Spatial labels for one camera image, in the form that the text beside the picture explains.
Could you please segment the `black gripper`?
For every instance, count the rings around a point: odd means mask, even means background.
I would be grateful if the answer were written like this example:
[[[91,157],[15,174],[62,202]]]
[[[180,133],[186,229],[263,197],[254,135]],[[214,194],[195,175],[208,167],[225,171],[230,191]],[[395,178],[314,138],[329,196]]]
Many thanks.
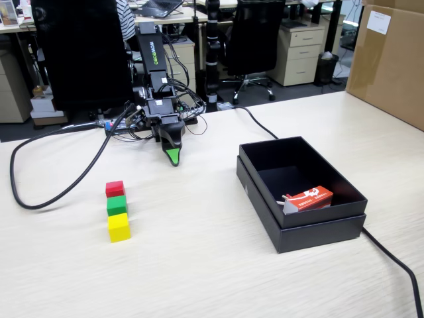
[[[142,121],[147,125],[159,125],[162,150],[174,167],[180,164],[182,137],[185,133],[185,123],[174,107],[175,100],[173,97],[147,99],[146,105],[142,107]]]

